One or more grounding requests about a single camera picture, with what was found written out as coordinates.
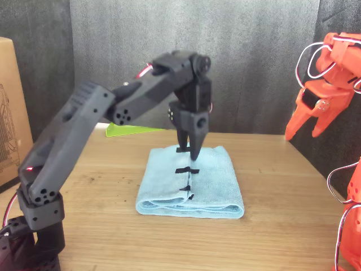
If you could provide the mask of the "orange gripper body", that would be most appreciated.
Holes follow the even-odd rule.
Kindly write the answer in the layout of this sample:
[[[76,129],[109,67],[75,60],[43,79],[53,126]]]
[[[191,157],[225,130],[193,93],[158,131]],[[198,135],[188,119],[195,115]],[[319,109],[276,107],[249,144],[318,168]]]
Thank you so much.
[[[351,96],[350,90],[338,88],[325,80],[308,81],[296,99],[296,113],[300,116],[321,116],[341,112]]]

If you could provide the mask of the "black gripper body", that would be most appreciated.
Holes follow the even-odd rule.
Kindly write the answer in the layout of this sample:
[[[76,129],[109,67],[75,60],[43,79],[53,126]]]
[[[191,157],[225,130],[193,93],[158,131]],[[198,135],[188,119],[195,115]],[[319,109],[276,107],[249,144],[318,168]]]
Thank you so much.
[[[178,130],[189,134],[205,134],[209,132],[209,112],[190,112],[179,102],[172,103],[172,123]]]

